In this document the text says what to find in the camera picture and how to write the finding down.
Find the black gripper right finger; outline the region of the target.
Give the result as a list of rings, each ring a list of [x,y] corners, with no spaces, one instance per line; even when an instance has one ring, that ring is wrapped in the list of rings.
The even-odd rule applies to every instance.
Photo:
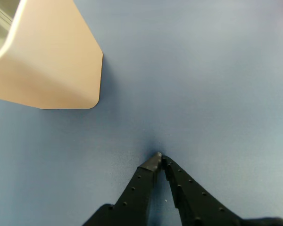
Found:
[[[164,156],[162,165],[183,226],[283,226],[283,219],[244,219],[220,203],[174,160]]]

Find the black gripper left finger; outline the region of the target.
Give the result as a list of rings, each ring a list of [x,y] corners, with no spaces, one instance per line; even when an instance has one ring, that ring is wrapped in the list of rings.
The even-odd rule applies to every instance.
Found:
[[[85,226],[146,226],[151,194],[161,170],[162,154],[157,152],[137,167],[133,177],[115,204],[104,204]]]

